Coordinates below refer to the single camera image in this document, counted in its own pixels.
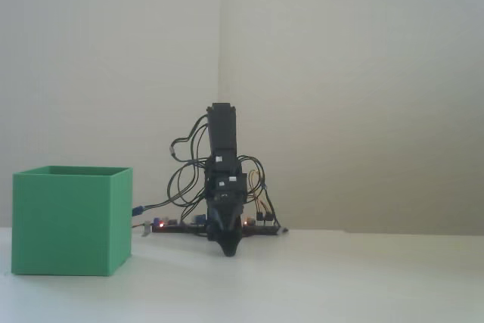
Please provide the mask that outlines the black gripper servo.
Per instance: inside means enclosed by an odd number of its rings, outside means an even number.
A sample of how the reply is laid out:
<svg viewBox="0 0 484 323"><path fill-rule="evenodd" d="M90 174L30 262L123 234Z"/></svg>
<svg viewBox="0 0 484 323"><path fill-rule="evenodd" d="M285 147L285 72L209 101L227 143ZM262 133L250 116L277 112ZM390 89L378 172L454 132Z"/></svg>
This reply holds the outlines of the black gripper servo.
<svg viewBox="0 0 484 323"><path fill-rule="evenodd" d="M242 238L241 214L247 202L247 174L205 173L204 196L207 204L206 233L209 241L216 242L225 256L233 257ZM232 205L226 216L226 230L223 228L215 207Z"/></svg>

